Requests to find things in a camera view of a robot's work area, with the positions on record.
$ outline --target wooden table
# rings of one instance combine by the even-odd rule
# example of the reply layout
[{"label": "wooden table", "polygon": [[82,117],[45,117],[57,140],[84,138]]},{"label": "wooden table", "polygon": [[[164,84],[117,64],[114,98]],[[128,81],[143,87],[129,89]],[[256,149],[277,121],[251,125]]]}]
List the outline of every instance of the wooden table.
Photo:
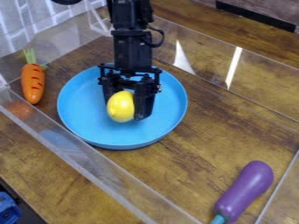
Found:
[{"label": "wooden table", "polygon": [[[153,8],[157,16],[175,23],[299,66],[296,35],[191,1],[153,1]],[[46,90],[36,107],[57,122],[54,105],[61,87],[98,59],[110,61],[110,51],[110,39],[100,38],[49,64]],[[212,204],[244,164],[255,159],[265,161],[275,170],[275,184],[239,219],[239,223],[253,223],[299,148],[299,124],[160,60],[153,63],[184,85],[188,113],[173,132],[144,149],[97,150],[203,223],[209,222]],[[284,77],[276,78],[288,83]],[[10,87],[21,93],[18,80]],[[291,105],[284,112],[297,119],[296,98],[285,97],[281,104]],[[1,178],[46,222],[143,223],[2,114],[0,119]]]}]

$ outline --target lemon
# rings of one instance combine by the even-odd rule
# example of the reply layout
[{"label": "lemon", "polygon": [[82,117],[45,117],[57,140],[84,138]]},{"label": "lemon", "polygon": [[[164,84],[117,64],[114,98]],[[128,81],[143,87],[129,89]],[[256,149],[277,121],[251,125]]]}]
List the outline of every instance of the lemon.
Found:
[{"label": "lemon", "polygon": [[132,120],[135,116],[133,93],[116,92],[106,101],[106,113],[116,122],[124,123]]}]

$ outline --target transparent acrylic panel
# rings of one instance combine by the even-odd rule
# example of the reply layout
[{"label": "transparent acrylic panel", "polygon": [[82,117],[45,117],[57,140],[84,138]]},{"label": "transparent acrylic panel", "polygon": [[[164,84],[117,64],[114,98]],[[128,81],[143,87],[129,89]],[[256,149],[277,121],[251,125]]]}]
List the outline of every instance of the transparent acrylic panel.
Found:
[{"label": "transparent acrylic panel", "polygon": [[[105,10],[98,10],[98,15],[105,17]],[[81,29],[66,31],[72,25]],[[46,89],[34,107],[24,102],[20,80],[14,79],[24,64],[22,54],[16,52],[0,59],[0,73],[9,82],[0,94],[1,112],[147,223],[208,223],[213,204],[241,167],[251,160],[263,160],[273,168],[275,184],[237,221],[252,223],[295,156],[299,123],[288,119],[291,114],[276,108],[279,104],[265,94],[259,95],[267,90],[271,93],[272,87],[261,92],[257,87],[255,94],[241,91],[259,85],[255,79],[259,81],[267,65],[285,66],[159,17],[155,26],[165,30],[167,39],[155,50],[153,63],[179,79],[189,100],[180,125],[159,143],[140,150],[108,151],[82,143],[57,124],[56,101],[64,84],[81,70],[113,58],[112,38],[96,32],[102,25],[97,24],[94,11],[45,30],[34,38],[38,41],[29,43],[40,62],[48,64]],[[46,55],[44,46],[53,39],[57,50]],[[236,74],[228,84],[235,55]],[[257,70],[248,80],[251,67]],[[245,72],[237,75],[241,68]],[[292,76],[296,70],[288,68]],[[16,102],[30,107],[28,119],[21,120],[6,107]]]},{"label": "transparent acrylic panel", "polygon": [[260,217],[256,220],[256,224],[288,224],[297,223],[297,200],[299,200],[299,152],[296,152],[295,158],[280,183],[275,189],[269,201],[265,204],[265,208]]}]

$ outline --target toy eggplant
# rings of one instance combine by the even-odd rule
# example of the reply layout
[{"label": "toy eggplant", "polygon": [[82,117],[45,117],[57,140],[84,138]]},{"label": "toy eggplant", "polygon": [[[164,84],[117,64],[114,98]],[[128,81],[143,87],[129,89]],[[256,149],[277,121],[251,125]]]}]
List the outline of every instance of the toy eggplant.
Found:
[{"label": "toy eggplant", "polygon": [[233,223],[272,183],[273,172],[271,167],[261,161],[249,162],[232,186],[216,202],[213,207],[216,216],[209,224]]}]

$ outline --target toy carrot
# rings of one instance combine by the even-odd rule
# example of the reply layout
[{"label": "toy carrot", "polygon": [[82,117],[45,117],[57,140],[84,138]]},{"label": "toy carrot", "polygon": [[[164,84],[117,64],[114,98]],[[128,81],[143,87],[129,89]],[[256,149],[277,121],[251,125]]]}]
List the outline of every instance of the toy carrot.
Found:
[{"label": "toy carrot", "polygon": [[22,52],[26,60],[21,72],[22,96],[30,104],[36,104],[42,98],[45,66],[36,64],[33,49]]}]

